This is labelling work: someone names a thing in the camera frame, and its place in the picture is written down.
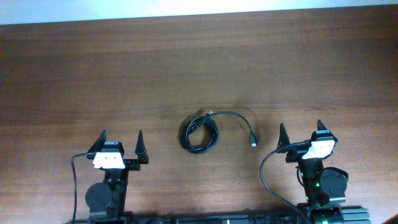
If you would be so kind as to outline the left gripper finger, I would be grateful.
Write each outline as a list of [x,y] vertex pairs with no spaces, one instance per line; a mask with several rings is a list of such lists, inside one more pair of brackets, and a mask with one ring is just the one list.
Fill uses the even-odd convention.
[[140,164],[148,164],[149,163],[149,156],[146,151],[146,147],[144,144],[143,133],[140,130],[137,138],[135,154],[137,155],[137,159],[139,160]]
[[88,153],[96,153],[102,150],[105,142],[106,142],[107,132],[106,130],[102,130],[98,139],[94,142],[94,144],[89,148]]

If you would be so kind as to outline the black USB cable long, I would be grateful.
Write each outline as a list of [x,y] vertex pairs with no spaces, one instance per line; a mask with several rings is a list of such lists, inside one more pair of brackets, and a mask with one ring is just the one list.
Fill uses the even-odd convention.
[[220,139],[220,131],[216,121],[214,120],[214,117],[221,115],[231,115],[242,119],[248,127],[248,132],[249,132],[248,138],[250,146],[256,147],[258,145],[257,138],[256,135],[254,134],[252,126],[243,115],[232,111],[219,111],[219,112],[213,112],[213,114],[210,116],[210,119],[212,119],[215,122],[215,125],[212,128],[209,128],[207,125],[202,125],[196,131],[192,132],[190,135],[186,134],[185,127],[191,120],[199,116],[196,116],[192,118],[190,121],[188,121],[184,125],[180,133],[181,146],[186,151],[192,154],[204,154],[212,150],[217,145]]

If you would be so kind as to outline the black USB cable short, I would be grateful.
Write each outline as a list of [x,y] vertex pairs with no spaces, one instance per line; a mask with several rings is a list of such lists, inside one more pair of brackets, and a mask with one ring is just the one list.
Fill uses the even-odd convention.
[[190,135],[192,132],[196,131],[200,126],[207,125],[209,128],[212,128],[215,125],[215,122],[210,119],[210,116],[213,114],[212,110],[207,112],[204,116],[199,116],[191,120],[185,127],[185,131],[187,135]]

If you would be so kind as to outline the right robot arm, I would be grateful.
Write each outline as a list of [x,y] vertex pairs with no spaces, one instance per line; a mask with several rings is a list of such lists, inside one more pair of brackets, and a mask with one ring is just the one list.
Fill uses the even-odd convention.
[[333,154],[337,138],[317,121],[311,138],[291,143],[283,124],[280,124],[277,150],[285,154],[287,163],[298,164],[298,176],[307,201],[298,209],[311,223],[343,223],[340,205],[346,201],[345,191],[349,175],[336,167],[324,167],[323,161]]

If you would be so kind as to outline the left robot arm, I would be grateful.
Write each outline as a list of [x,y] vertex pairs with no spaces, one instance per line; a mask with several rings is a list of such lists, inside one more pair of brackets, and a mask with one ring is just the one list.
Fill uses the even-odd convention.
[[141,165],[149,163],[142,131],[139,131],[135,159],[124,158],[123,144],[107,141],[106,131],[88,150],[88,159],[93,167],[104,171],[102,182],[93,184],[85,195],[90,209],[88,223],[132,223],[132,212],[125,211],[128,177],[130,171],[140,171]]

